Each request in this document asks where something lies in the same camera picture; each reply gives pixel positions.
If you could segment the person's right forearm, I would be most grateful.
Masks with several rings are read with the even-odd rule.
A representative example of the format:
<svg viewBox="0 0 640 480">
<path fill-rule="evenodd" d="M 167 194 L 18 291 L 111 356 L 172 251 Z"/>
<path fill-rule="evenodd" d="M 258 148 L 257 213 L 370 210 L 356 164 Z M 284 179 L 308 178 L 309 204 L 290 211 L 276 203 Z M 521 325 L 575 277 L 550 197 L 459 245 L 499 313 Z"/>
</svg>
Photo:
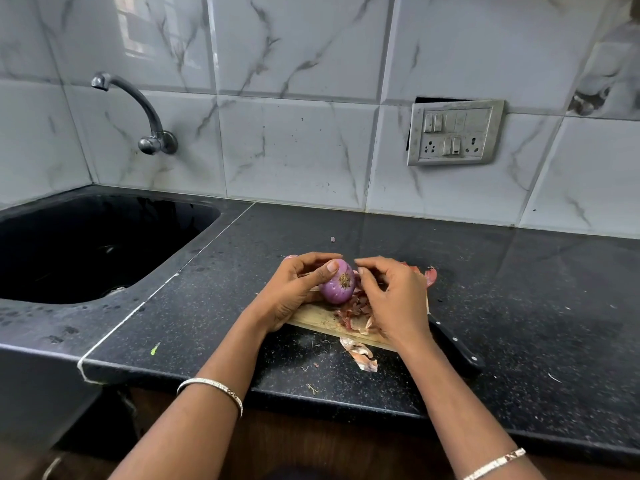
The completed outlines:
<svg viewBox="0 0 640 480">
<path fill-rule="evenodd" d="M 410 347 L 399 354 L 420 391 L 456 480 L 519 449 L 436 343 L 428 347 Z M 480 480 L 546 478 L 525 455 Z"/>
</svg>

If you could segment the silver bangle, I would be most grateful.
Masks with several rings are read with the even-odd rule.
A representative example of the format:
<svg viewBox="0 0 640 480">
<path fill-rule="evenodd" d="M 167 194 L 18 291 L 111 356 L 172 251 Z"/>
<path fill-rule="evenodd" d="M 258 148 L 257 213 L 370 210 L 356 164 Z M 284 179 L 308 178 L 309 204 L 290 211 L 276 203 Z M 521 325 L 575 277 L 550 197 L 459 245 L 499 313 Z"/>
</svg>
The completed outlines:
<svg viewBox="0 0 640 480">
<path fill-rule="evenodd" d="M 219 381 L 213 380 L 213 379 L 208 379 L 208 378 L 190 378 L 187 379 L 183 382 L 181 382 L 181 384 L 177 387 L 177 391 L 176 391 L 176 396 L 180 395 L 181 392 L 187 388 L 188 386 L 191 385 L 207 385 L 209 387 L 213 387 L 215 389 L 217 389 L 218 391 L 224 393 L 225 395 L 227 395 L 231 400 L 233 400 L 233 402 L 236 404 L 237 410 L 238 410 L 238 418 L 242 418 L 243 413 L 244 413 L 244 405 L 243 402 L 240 398 L 240 396 L 236 395 L 236 393 L 230 389 L 228 386 L 220 383 Z"/>
<path fill-rule="evenodd" d="M 526 455 L 526 450 L 524 450 L 524 448 L 519 448 L 516 449 L 514 451 L 511 451 L 495 460 L 490 461 L 489 463 L 485 464 L 484 466 L 476 469 L 473 473 L 469 474 L 468 476 L 462 478 L 462 480 L 480 480 L 482 478 L 484 478 L 486 475 L 488 475 L 489 473 L 502 468 L 503 466 L 507 465 L 508 463 L 517 460 L 519 458 L 522 458 Z"/>
</svg>

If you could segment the pile of onion peels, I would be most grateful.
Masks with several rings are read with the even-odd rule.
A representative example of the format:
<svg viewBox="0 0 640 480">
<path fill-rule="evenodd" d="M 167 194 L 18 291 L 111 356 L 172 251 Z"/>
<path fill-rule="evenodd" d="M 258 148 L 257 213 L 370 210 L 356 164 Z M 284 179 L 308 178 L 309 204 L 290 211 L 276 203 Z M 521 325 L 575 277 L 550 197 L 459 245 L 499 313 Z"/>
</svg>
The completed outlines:
<svg viewBox="0 0 640 480">
<path fill-rule="evenodd" d="M 363 258 L 358 268 L 346 263 L 346 270 L 336 275 L 332 291 L 324 291 L 333 303 L 335 315 L 343 327 L 359 335 L 377 334 L 388 342 L 398 331 L 421 330 L 428 323 L 428 288 L 438 278 L 436 268 L 421 271 L 417 266 L 390 258 Z"/>
</svg>

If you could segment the loose onion peel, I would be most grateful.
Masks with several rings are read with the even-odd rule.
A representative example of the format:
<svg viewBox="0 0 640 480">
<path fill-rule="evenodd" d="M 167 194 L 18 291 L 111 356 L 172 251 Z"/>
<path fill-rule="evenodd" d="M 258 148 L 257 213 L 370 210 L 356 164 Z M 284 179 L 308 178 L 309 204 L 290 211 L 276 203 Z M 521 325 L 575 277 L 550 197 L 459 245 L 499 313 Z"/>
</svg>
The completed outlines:
<svg viewBox="0 0 640 480">
<path fill-rule="evenodd" d="M 372 351 L 367 346 L 347 337 L 341 337 L 339 341 L 361 371 L 378 371 L 378 362 L 374 359 Z"/>
</svg>

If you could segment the purple red onion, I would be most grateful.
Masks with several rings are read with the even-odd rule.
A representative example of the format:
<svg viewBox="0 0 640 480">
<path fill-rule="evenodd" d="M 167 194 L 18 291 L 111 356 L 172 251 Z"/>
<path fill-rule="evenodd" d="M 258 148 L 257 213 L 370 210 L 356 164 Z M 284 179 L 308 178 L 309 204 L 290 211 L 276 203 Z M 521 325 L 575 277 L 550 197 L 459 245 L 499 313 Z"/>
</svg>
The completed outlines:
<svg viewBox="0 0 640 480">
<path fill-rule="evenodd" d="M 351 266 L 343 259 L 335 260 L 338 268 L 333 277 L 318 286 L 324 300 L 332 305 L 343 305 L 352 297 L 356 288 L 356 276 Z"/>
</svg>

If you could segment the person's left forearm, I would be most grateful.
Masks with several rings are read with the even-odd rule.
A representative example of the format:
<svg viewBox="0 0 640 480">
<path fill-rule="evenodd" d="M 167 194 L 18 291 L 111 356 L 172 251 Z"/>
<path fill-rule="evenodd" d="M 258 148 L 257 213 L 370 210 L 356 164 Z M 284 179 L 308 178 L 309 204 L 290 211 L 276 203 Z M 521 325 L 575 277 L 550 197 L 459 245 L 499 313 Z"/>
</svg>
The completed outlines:
<svg viewBox="0 0 640 480">
<path fill-rule="evenodd" d="M 219 381 L 244 400 L 267 333 L 240 315 L 196 377 Z M 238 419 L 236 404 L 224 393 L 188 386 L 109 480 L 217 480 Z"/>
</svg>

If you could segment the wooden cutting board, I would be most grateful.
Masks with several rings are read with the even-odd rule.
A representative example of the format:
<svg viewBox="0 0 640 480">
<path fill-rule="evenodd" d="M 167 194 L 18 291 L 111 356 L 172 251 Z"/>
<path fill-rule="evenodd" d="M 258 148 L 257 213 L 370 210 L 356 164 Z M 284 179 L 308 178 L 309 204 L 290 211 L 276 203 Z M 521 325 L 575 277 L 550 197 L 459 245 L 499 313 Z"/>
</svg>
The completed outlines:
<svg viewBox="0 0 640 480">
<path fill-rule="evenodd" d="M 364 297 L 364 291 L 356 288 L 352 298 L 354 308 L 348 318 L 345 318 L 346 304 L 308 303 L 300 306 L 287 323 L 332 337 L 347 337 L 367 347 L 396 352 L 396 347 L 371 319 L 371 307 Z"/>
</svg>

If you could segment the person's left hand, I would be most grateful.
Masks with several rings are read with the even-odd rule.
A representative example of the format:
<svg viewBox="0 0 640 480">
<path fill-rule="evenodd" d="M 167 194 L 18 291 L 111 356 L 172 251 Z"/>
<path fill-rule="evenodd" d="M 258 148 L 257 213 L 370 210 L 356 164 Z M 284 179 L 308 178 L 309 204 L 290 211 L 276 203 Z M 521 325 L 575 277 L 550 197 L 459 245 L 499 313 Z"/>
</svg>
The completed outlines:
<svg viewBox="0 0 640 480">
<path fill-rule="evenodd" d="M 283 259 L 263 290 L 242 313 L 242 318 L 264 332 L 279 330 L 297 309 L 306 303 L 324 301 L 318 287 L 300 290 L 300 272 L 315 261 L 336 260 L 341 254 L 309 252 Z"/>
</svg>

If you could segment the grey wall switch socket panel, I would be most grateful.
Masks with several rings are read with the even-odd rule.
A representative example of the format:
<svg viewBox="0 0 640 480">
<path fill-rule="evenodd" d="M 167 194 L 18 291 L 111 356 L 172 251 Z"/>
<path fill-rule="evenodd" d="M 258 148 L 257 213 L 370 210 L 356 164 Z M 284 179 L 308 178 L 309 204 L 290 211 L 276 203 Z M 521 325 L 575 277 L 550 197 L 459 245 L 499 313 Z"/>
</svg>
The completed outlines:
<svg viewBox="0 0 640 480">
<path fill-rule="evenodd" d="M 406 165 L 492 163 L 506 107 L 504 99 L 412 104 Z"/>
</svg>

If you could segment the wooden cabinet front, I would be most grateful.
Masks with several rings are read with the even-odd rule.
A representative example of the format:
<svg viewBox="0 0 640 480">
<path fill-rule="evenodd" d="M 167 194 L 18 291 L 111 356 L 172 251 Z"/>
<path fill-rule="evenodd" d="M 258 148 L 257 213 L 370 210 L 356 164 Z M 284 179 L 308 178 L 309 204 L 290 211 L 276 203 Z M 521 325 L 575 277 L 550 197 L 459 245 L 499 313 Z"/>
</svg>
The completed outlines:
<svg viewBox="0 0 640 480">
<path fill-rule="evenodd" d="M 54 448 L 76 462 L 85 478 L 106 478 L 174 402 L 175 393 L 108 387 Z M 418 399 L 418 415 L 394 414 L 304 395 L 251 391 L 234 433 L 222 480 L 262 480 L 285 468 L 317 469 L 340 480 L 453 480 L 444 449 Z M 640 480 L 640 451 L 536 433 L 549 426 L 487 407 L 548 480 Z"/>
</svg>

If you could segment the person's right hand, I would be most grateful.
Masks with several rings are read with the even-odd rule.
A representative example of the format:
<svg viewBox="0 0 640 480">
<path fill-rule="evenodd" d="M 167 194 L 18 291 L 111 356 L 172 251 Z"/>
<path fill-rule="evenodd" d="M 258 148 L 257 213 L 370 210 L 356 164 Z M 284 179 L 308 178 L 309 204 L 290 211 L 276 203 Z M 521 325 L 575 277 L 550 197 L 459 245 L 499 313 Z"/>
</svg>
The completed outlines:
<svg viewBox="0 0 640 480">
<path fill-rule="evenodd" d="M 434 345 L 429 330 L 426 279 L 407 265 L 387 257 L 357 258 L 381 288 L 377 305 L 371 305 L 374 322 L 398 351 Z"/>
</svg>

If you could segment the black handled knife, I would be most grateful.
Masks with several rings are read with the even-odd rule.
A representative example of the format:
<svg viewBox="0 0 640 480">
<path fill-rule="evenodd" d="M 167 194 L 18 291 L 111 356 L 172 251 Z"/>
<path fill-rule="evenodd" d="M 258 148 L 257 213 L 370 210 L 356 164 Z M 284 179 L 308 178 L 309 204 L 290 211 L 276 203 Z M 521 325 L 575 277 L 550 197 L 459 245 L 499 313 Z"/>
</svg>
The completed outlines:
<svg viewBox="0 0 640 480">
<path fill-rule="evenodd" d="M 436 344 L 457 373 L 466 378 L 482 373 L 485 367 L 484 359 L 478 353 L 471 352 L 457 333 L 446 327 L 432 314 L 428 315 L 428 322 Z"/>
</svg>

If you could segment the black kitchen sink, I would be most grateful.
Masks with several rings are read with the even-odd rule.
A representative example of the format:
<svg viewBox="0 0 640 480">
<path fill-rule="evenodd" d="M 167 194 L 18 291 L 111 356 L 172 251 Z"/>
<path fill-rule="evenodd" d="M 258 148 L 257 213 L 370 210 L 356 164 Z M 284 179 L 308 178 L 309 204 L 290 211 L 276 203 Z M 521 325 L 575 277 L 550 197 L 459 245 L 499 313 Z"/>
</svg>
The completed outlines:
<svg viewBox="0 0 640 480">
<path fill-rule="evenodd" d="M 212 205 L 87 195 L 0 217 L 0 299 L 69 305 L 139 282 L 220 217 Z"/>
</svg>

